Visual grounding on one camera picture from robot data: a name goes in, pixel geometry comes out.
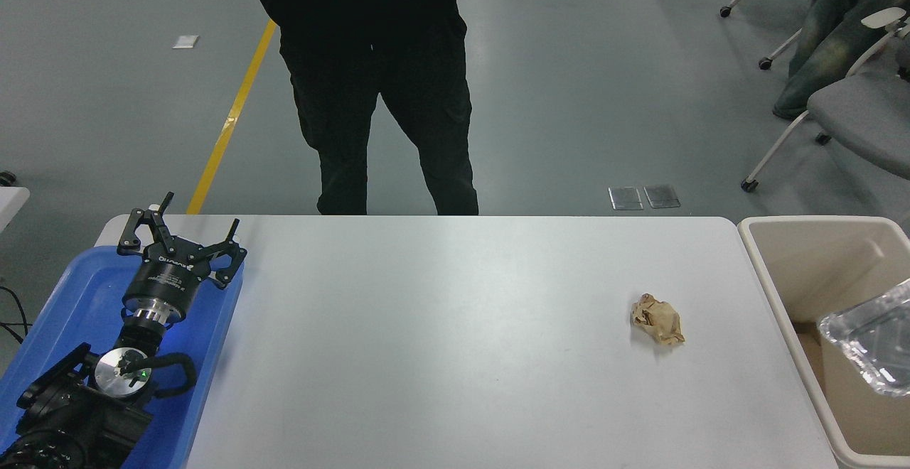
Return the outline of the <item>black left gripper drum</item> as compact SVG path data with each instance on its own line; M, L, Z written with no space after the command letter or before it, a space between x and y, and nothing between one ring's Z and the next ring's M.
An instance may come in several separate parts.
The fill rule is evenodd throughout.
M128 311L165 304L172 313L187 313L205 278L211 272L214 252L194 242L179 242L174 253L159 244L137 251L137 244L122 248L124 256L140 256L141 263L122 299Z

